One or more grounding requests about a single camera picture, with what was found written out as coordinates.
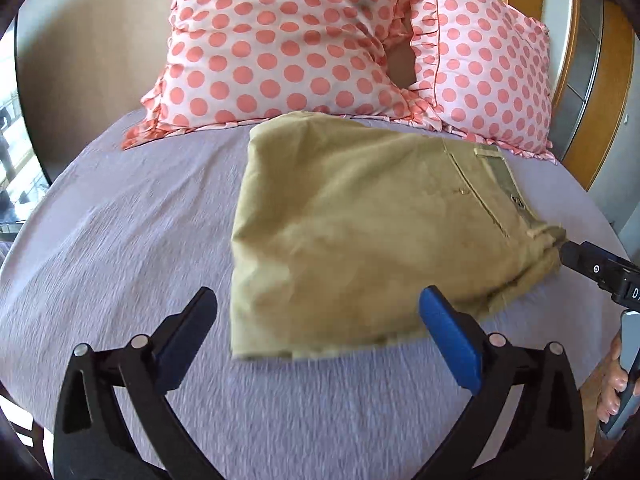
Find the person's right hand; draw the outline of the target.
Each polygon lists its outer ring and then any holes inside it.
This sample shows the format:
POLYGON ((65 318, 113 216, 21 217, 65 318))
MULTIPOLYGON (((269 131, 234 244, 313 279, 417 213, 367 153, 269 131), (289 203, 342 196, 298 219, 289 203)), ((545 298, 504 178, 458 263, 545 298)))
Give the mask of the person's right hand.
POLYGON ((620 394, 628 385, 628 374, 620 367, 622 338, 617 333, 603 360, 603 379, 596 408, 597 418, 606 424, 620 410, 620 394))

